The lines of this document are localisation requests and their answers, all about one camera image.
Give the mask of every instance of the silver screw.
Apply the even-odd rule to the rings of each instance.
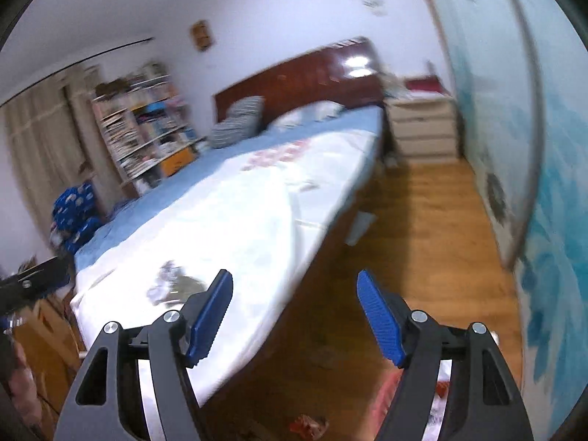
[[[180,318],[180,312],[177,310],[170,310],[164,315],[164,320],[168,323],[175,322],[178,318]]]
[[[118,330],[118,323],[116,323],[116,322],[108,322],[104,326],[104,331],[106,333],[114,333],[117,330]]]
[[[474,332],[477,334],[483,335],[486,333],[486,325],[480,322],[476,322],[472,325],[472,330],[474,330]]]
[[[425,312],[421,312],[420,310],[415,310],[414,312],[412,312],[410,316],[414,321],[418,323],[424,323],[429,319],[429,317],[427,317],[427,314]]]

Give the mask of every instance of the blue gripper pad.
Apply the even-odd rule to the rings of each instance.
[[[358,275],[358,298],[382,355],[394,365],[402,365],[406,353],[402,347],[401,327],[384,300],[380,288],[365,270]]]
[[[207,300],[190,330],[186,360],[192,366],[211,351],[212,342],[233,297],[233,276],[226,270],[220,271],[208,290],[197,295],[206,296]]]

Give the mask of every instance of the curtain rod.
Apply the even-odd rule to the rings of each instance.
[[[64,66],[63,68],[61,68],[61,69],[59,69],[59,70],[57,70],[57,71],[54,71],[54,72],[53,72],[53,73],[51,73],[50,75],[47,75],[47,76],[45,76],[44,78],[41,78],[41,79],[39,79],[39,81],[36,81],[36,82],[34,82],[33,84],[31,84],[31,85],[28,85],[26,88],[24,88],[23,90],[21,90],[21,91],[17,92],[17,94],[15,94],[14,96],[11,96],[11,97],[10,97],[10,98],[8,98],[6,101],[4,101],[2,104],[0,104],[0,107],[2,107],[2,106],[3,106],[4,104],[6,104],[6,103],[9,103],[9,102],[10,102],[10,101],[12,101],[14,98],[16,98],[16,96],[18,96],[18,95],[20,95],[20,94],[24,93],[24,92],[25,92],[27,89],[30,89],[30,88],[32,88],[34,85],[36,85],[36,84],[38,84],[38,83],[42,82],[43,80],[45,80],[45,79],[47,79],[47,78],[50,78],[50,77],[51,77],[51,76],[53,76],[53,75],[56,75],[56,74],[57,74],[57,73],[59,73],[60,71],[66,70],[66,69],[68,69],[68,68],[71,68],[72,66],[75,66],[76,64],[83,63],[84,61],[87,61],[87,60],[89,60],[89,59],[95,58],[96,56],[101,56],[102,54],[105,54],[105,53],[110,53],[111,51],[116,51],[116,50],[119,50],[119,49],[121,49],[121,48],[126,48],[127,46],[132,46],[133,44],[147,43],[147,42],[149,42],[149,41],[152,41],[152,40],[153,40],[153,38],[145,38],[144,40],[138,40],[138,41],[136,41],[136,42],[131,42],[131,43],[122,44],[122,45],[120,45],[120,46],[116,46],[116,47],[114,47],[114,48],[110,48],[109,50],[100,51],[100,53],[93,54],[92,56],[88,56],[88,57],[86,57],[86,58],[83,58],[83,59],[81,59],[81,60],[78,60],[78,61],[76,61],[75,63],[68,64],[67,66]]]

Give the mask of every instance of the window curtain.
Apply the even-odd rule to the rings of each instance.
[[[62,77],[50,76],[4,105],[15,176],[45,238],[55,199],[67,187],[83,182],[87,166],[63,97]]]
[[[96,125],[90,102],[90,91],[101,78],[96,67],[88,71],[80,64],[68,68],[64,73],[73,116],[92,167],[92,185],[102,210],[110,213],[115,204],[124,199],[124,195],[120,187],[121,178]]]

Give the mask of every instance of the pillow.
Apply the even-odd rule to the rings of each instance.
[[[254,114],[261,119],[262,113],[263,96],[248,96],[231,104],[226,112],[226,117],[250,116]]]
[[[324,121],[331,117],[337,117],[344,110],[344,105],[334,101],[318,101],[282,114],[274,119],[270,126],[281,130],[291,129],[301,125],[303,122]]]
[[[256,114],[228,117],[213,126],[208,143],[216,149],[236,144],[257,134],[258,124],[259,117]]]

